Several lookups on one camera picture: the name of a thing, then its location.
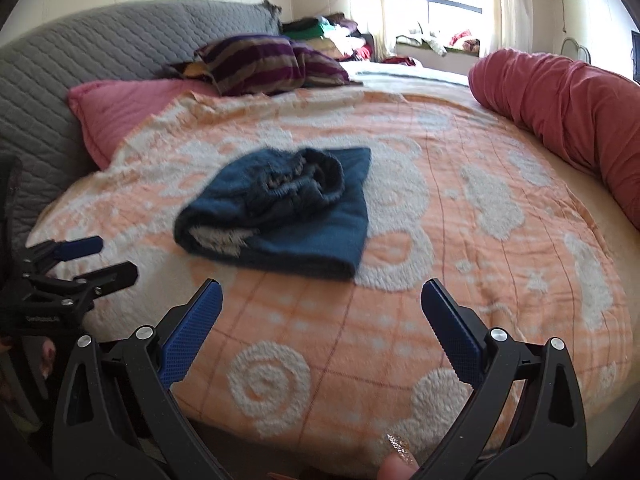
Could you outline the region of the person's left hand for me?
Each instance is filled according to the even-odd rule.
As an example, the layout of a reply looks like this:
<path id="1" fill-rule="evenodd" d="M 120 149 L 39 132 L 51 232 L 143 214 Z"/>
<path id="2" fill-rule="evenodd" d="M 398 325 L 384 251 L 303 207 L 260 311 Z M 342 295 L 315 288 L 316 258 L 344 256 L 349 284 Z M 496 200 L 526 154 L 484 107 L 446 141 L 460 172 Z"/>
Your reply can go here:
<path id="1" fill-rule="evenodd" d="M 43 378 L 48 378 L 53 370 L 56 349 L 53 341 L 44 338 L 41 347 L 40 372 Z"/>

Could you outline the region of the person's right hand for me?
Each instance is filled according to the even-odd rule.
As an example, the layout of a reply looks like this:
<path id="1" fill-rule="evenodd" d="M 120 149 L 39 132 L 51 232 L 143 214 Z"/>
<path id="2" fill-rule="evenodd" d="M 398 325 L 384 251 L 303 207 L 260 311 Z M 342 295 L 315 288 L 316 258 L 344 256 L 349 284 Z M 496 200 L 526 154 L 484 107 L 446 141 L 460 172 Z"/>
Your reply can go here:
<path id="1" fill-rule="evenodd" d="M 386 434 L 385 439 L 390 447 L 390 454 L 378 468 L 376 480 L 409 480 L 419 469 L 409 442 L 399 434 Z"/>

